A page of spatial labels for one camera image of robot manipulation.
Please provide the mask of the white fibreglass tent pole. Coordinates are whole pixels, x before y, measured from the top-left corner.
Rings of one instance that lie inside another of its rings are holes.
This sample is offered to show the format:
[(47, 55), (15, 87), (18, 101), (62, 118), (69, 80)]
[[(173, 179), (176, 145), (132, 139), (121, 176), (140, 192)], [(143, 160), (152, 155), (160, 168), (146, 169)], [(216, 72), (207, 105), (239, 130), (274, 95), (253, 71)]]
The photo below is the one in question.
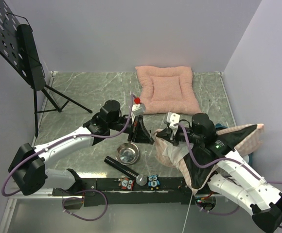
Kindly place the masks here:
[(185, 231), (185, 227), (186, 227), (186, 223), (187, 223), (187, 219), (188, 219), (188, 215), (189, 215), (192, 199), (193, 199), (193, 194), (191, 194), (191, 197), (190, 197), (190, 201), (189, 201), (189, 205), (188, 205), (188, 208), (187, 208), (187, 212), (186, 212), (186, 216), (185, 216), (185, 220), (184, 220), (184, 225), (183, 225), (182, 233), (184, 233), (184, 231)]

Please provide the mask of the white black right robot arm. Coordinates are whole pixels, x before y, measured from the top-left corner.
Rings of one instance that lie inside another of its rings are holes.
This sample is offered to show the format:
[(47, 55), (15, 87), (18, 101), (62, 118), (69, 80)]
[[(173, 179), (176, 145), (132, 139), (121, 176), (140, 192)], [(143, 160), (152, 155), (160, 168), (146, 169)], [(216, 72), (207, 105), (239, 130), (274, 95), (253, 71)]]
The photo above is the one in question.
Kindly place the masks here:
[(212, 191), (225, 196), (266, 233), (281, 226), (282, 191), (245, 161), (259, 147), (263, 124), (217, 130), (207, 114), (198, 113), (185, 127), (172, 112), (165, 124), (154, 134), (157, 160), (177, 168), (193, 194)]

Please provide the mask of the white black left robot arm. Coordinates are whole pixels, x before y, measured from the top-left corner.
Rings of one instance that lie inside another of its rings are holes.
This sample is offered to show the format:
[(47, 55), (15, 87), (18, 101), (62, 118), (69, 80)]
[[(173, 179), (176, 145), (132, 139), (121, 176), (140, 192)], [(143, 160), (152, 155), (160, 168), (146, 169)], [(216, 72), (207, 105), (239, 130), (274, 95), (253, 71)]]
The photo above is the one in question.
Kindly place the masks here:
[(112, 138), (111, 130), (117, 131), (117, 135), (128, 134), (129, 142), (153, 144), (143, 122), (144, 112), (145, 105), (139, 98), (133, 99), (127, 115), (122, 115), (118, 101), (108, 100), (89, 121), (70, 134), (34, 147), (29, 143), (20, 146), (8, 169), (9, 177), (25, 196), (41, 188), (61, 189), (76, 195), (85, 188), (79, 175), (70, 168), (56, 170), (50, 166), (76, 151)]

